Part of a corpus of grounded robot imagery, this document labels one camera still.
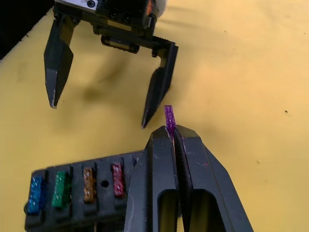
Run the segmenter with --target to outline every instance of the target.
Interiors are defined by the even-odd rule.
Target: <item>hole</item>
[[[108,183],[107,180],[103,180],[103,181],[101,182],[101,187],[102,187],[102,188],[107,188],[108,185],[109,185],[109,183]]]

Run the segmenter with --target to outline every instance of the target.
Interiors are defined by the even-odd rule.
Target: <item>yellow table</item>
[[[82,22],[57,110],[43,52],[49,12],[0,62],[0,231],[23,231],[30,174],[143,149],[163,105],[228,170],[256,232],[304,232],[309,215],[309,2],[170,0],[155,34],[179,46],[171,89],[146,129],[159,58],[102,46]]]

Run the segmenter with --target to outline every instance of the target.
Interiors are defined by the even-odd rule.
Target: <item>robotic arm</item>
[[[55,108],[69,76],[73,60],[70,41],[81,20],[89,22],[103,45],[136,54],[140,46],[161,58],[152,75],[142,126],[154,115],[169,89],[178,47],[154,36],[155,24],[166,0],[55,0],[54,22],[44,53],[45,85],[49,104]]]

